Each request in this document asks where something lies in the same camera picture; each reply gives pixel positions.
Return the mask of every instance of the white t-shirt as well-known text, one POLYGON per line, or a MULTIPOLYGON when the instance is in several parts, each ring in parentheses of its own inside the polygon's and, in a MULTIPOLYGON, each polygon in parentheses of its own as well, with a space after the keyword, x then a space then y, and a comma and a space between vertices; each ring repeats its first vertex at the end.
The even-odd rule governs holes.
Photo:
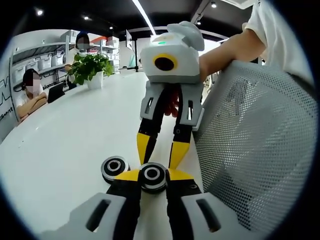
POLYGON ((75 62, 75 55, 77 55, 78 53, 80 53, 80 51, 77 48, 72 48, 69 53, 68 56, 66 56, 65 58, 65 64, 67 65, 72 65, 75 62))
MULTIPOLYGON (((43 92, 44 92, 44 89, 43 89, 42 85, 40 84, 39 89, 36 92, 34 92, 33 95, 34 95, 34 97, 36 97, 36 96, 42 94, 43 92)), ((26 91, 23 91, 23 93, 16 98, 15 105, 17 107, 19 107, 19 106, 26 104, 28 101, 30 101, 30 98, 28 98, 26 91)))
POLYGON ((266 65, 299 76, 314 87, 308 60, 290 26, 267 0, 257 0, 246 29, 251 29, 266 46, 266 65))
MULTIPOLYGON (((77 55, 77 54, 79 54, 79 55, 82 56, 82 57, 84 57, 84 56, 87 55, 86 52, 81 52, 80 50, 78 50, 77 48, 74 47, 73 49, 71 49, 71 50, 69 51, 68 56, 66 56, 66 58, 65 58, 65 64, 66 64, 66 65, 72 65, 72 64, 74 64, 74 63, 76 62, 76 61, 75 61, 75 55, 77 55)), ((69 81, 73 83, 73 82, 75 81, 75 76, 70 75, 70 76, 69 76, 69 81)))

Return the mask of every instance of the black ceiling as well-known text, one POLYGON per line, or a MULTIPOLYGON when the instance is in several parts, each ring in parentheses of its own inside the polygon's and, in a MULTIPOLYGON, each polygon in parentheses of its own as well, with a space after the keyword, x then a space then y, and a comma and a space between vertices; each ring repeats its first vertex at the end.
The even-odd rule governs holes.
MULTIPOLYGON (((203 0, 139 0, 154 27, 191 21, 203 0)), ((230 37, 241 31, 251 8, 241 10, 223 1, 216 1, 202 11, 200 29, 230 37)), ((119 35, 125 29, 147 27, 132 0, 36 0, 27 11, 19 33, 41 29, 75 29, 103 36, 119 35), (36 16, 34 7, 44 10, 36 16)), ((150 31, 134 32, 134 38, 147 37, 150 31)))

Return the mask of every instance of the table surface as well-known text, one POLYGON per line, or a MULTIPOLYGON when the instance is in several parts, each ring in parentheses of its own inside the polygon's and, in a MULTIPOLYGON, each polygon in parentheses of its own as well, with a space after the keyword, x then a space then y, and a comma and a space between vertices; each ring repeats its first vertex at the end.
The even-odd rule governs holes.
MULTIPOLYGON (((0 145, 0 179, 18 216, 35 235, 56 230, 70 212, 96 193, 105 193, 102 162, 124 157, 140 166, 136 136, 147 77, 143 72, 117 74, 103 89, 80 86, 30 115, 0 145)), ((175 118, 164 116, 150 162, 169 164, 175 118)), ((201 189, 193 138, 178 169, 190 173, 201 189)), ((134 239, 172 239, 166 193, 142 192, 134 239)))

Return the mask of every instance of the black hair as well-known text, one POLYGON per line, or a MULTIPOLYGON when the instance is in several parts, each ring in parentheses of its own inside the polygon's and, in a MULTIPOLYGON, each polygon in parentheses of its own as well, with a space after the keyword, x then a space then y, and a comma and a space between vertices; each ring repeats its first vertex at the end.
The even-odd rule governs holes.
POLYGON ((79 49, 78 41, 80 38, 84 38, 88 44, 90 43, 88 34, 86 34, 85 32, 79 32, 79 34, 76 36, 76 39, 75 39, 75 48, 76 49, 79 49))
POLYGON ((28 70, 25 71, 25 73, 23 74, 23 78, 22 78, 22 86, 21 89, 25 90, 26 89, 26 85, 28 82, 32 82, 32 80, 34 79, 34 74, 39 75, 39 73, 34 70, 33 68, 30 68, 28 70))

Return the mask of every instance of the gray mesh chair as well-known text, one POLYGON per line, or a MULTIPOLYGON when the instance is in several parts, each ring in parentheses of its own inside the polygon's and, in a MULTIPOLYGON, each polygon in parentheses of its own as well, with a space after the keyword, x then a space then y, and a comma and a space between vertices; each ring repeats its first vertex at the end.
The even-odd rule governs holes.
POLYGON ((194 134, 203 187, 267 236, 299 196, 317 141, 312 92, 281 70, 233 61, 203 104, 194 134))

